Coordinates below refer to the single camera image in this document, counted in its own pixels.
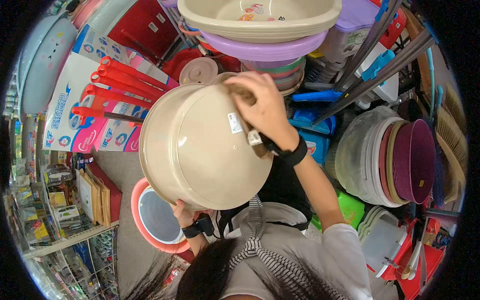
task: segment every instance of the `person's right hand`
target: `person's right hand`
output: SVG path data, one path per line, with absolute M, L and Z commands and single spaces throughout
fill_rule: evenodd
M 282 150 L 297 148 L 298 132 L 289 124 L 285 102 L 269 74 L 242 72 L 224 83 L 239 84 L 255 95 L 257 102 L 253 106 L 243 102 L 240 96 L 234 96 L 234 99 L 242 117 L 258 132 L 269 137 Z

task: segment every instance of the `wristwatch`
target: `wristwatch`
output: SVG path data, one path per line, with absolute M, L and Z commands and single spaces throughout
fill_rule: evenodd
M 186 238 L 192 239 L 202 232 L 205 232 L 207 236 L 211 236 L 213 235 L 214 228 L 210 216 L 206 213 L 201 213 L 193 224 L 181 230 Z
M 297 148 L 293 151 L 285 150 L 282 151 L 272 140 L 266 137 L 263 134 L 260 134 L 262 141 L 264 142 L 266 148 L 278 157 L 280 157 L 285 163 L 291 165 L 292 167 L 299 164 L 305 155 L 307 155 L 308 147 L 307 143 L 301 135 L 299 135 L 299 144 Z

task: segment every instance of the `concrete floor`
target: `concrete floor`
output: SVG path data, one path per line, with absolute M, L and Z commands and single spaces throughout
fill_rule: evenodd
M 144 177 L 138 153 L 100 151 L 92 154 L 107 176 L 123 192 L 117 239 L 117 271 L 120 294 L 125 295 L 142 278 L 154 260 L 167 260 L 170 254 L 150 245 L 138 231 L 132 217 L 132 190 L 138 180 Z M 321 233 L 311 224 L 305 235 L 313 240 L 321 237 Z

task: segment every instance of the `beige plastic basin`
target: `beige plastic basin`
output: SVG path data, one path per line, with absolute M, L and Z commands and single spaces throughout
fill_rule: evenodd
M 244 131 L 233 133 L 231 113 L 239 115 L 221 85 L 181 85 L 154 104 L 139 155 L 160 197 L 172 204 L 182 199 L 191 210 L 231 209 L 261 189 L 272 159 L 258 158 Z
M 178 1 L 191 27 L 251 43 L 287 42 L 328 30 L 341 8 L 341 0 Z

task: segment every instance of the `hand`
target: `hand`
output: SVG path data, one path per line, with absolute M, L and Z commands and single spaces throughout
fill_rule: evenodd
M 177 205 L 170 204 L 170 206 L 172 207 L 173 215 L 179 221 L 180 227 L 185 228 L 193 224 L 195 211 L 185 209 L 185 202 L 180 199 L 177 199 L 175 203 Z
M 225 80 L 225 84 L 238 84 L 249 89 L 257 98 L 253 106 L 234 96 L 242 117 L 255 129 L 269 137 L 282 150 L 293 151 L 299 143 L 297 130 L 287 119 L 285 103 L 269 74 L 242 72 Z

